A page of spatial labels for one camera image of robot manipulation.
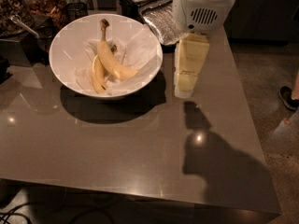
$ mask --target yellow object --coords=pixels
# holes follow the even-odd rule
[[[209,43],[205,35],[188,34],[179,40],[175,64],[175,86],[178,93],[188,92],[190,94],[193,92],[206,61],[208,50]]]
[[[105,82],[105,69],[96,55],[93,59],[92,66],[92,84],[97,93],[103,93],[107,88],[107,84]]]
[[[114,58],[111,48],[106,41],[106,28],[108,26],[108,21],[101,20],[102,39],[97,45],[97,54],[105,69],[113,77],[123,81],[136,75],[138,70],[124,66]]]

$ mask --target floor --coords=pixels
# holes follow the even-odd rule
[[[294,82],[299,44],[232,43],[231,48],[281,205],[282,215],[270,224],[298,223],[299,110],[287,110],[278,98],[278,90]],[[10,198],[9,205],[0,207],[0,223],[181,223],[179,219],[156,219],[149,215],[147,207],[136,206],[121,195],[25,185]],[[14,207],[14,213],[2,216]]]
[[[234,43],[231,48],[281,206],[282,215],[271,224],[298,223],[299,110],[286,109],[278,91],[293,85],[299,69],[299,43]]]

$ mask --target tabletop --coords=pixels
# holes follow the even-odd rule
[[[10,66],[0,85],[0,178],[279,214],[221,28],[195,92],[174,96],[174,53],[141,91],[79,95],[49,66]]]

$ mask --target banana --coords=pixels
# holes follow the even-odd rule
[[[107,88],[107,84],[104,80],[105,70],[104,67],[96,55],[93,59],[92,66],[92,84],[97,93],[103,93]]]
[[[138,70],[120,64],[114,58],[111,48],[106,41],[106,28],[109,26],[109,22],[105,19],[102,19],[100,24],[102,38],[97,45],[97,54],[102,65],[113,77],[119,79],[120,81],[133,77],[136,75]]]

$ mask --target white robot part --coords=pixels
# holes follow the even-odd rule
[[[173,17],[182,32],[206,34],[225,22],[235,0],[174,0]]]
[[[175,96],[189,98],[206,61],[206,39],[221,28],[235,0],[173,0],[173,18],[180,31],[189,34],[179,40],[175,55]]]

